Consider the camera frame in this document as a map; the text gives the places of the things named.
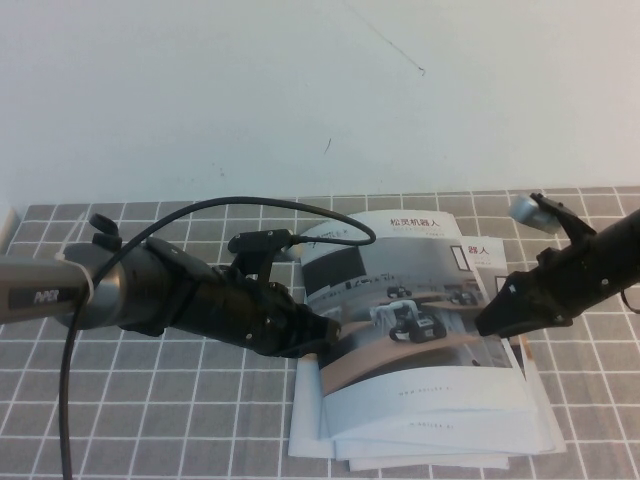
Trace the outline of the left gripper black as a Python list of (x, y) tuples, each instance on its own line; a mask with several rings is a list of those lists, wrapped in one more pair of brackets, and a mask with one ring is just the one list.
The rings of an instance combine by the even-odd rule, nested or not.
[(341, 324), (299, 307), (281, 284), (223, 268), (199, 280), (187, 300), (187, 331), (263, 356), (300, 359), (327, 353)]

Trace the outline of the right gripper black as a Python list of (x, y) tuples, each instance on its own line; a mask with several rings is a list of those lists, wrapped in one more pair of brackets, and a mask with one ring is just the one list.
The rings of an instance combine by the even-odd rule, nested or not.
[(573, 325), (573, 318), (615, 295), (602, 271), (595, 236), (559, 250), (549, 247), (537, 255), (539, 281), (553, 312), (544, 303), (532, 272), (516, 271), (475, 319), (482, 336), (510, 338), (549, 328)]

